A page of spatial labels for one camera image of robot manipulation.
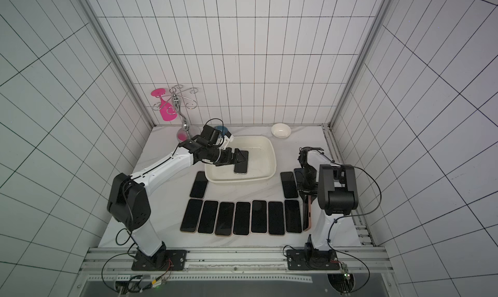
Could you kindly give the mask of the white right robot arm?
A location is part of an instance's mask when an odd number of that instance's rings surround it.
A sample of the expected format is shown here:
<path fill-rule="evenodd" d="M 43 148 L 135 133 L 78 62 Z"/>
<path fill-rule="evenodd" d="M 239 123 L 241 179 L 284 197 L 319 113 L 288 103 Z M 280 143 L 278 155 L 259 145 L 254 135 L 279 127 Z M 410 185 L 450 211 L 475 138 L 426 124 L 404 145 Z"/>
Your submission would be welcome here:
<path fill-rule="evenodd" d="M 294 170 L 298 194 L 303 200 L 303 229 L 311 228 L 314 201 L 322 211 L 318 223 L 304 245 L 305 264 L 319 270 L 339 267 L 332 249 L 330 233 L 339 220 L 351 216 L 359 204 L 355 167 L 339 164 L 325 155 L 320 147 L 305 146 L 299 150 L 300 168 Z"/>

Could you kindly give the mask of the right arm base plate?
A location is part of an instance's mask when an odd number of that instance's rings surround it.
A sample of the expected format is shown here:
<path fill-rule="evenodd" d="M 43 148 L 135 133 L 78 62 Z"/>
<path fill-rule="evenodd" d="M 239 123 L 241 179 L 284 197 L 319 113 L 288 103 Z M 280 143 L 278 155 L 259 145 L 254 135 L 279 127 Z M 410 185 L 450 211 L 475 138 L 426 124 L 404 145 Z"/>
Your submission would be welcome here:
<path fill-rule="evenodd" d="M 306 252 L 287 249 L 284 256 L 290 271 L 339 271 L 341 268 L 334 250 Z"/>

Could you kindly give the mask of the pink stack phone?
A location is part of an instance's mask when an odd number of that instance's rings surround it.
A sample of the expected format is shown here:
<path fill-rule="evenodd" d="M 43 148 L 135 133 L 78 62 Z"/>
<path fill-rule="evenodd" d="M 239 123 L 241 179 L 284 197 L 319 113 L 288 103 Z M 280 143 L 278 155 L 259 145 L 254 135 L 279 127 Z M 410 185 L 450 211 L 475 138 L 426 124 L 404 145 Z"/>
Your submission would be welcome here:
<path fill-rule="evenodd" d="M 311 227 L 311 196 L 305 194 L 303 196 L 303 205 L 302 205 L 302 213 L 303 213 L 303 231 L 307 231 Z"/>

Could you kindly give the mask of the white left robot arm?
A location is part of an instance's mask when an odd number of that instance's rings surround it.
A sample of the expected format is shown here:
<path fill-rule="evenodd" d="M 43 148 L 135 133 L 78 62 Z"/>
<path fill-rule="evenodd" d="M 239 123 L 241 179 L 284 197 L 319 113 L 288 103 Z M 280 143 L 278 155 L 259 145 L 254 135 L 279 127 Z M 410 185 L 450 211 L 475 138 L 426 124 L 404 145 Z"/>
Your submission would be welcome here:
<path fill-rule="evenodd" d="M 122 223 L 137 245 L 136 259 L 144 258 L 158 270 L 167 262 L 167 248 L 159 239 L 150 221 L 149 197 L 179 172 L 198 162 L 215 167 L 247 163 L 248 155 L 228 144 L 232 137 L 223 137 L 219 145 L 201 136 L 179 143 L 175 150 L 156 163 L 131 175 L 114 177 L 107 204 L 112 217 Z"/>

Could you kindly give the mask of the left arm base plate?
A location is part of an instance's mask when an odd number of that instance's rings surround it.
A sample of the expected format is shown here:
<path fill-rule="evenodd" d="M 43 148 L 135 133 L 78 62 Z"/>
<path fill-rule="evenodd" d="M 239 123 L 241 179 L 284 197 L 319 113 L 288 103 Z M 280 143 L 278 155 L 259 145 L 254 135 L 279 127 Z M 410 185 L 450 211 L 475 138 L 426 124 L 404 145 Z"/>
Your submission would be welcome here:
<path fill-rule="evenodd" d="M 138 251 L 131 269 L 136 272 L 182 271 L 187 253 L 186 250 L 158 250 L 149 257 Z"/>

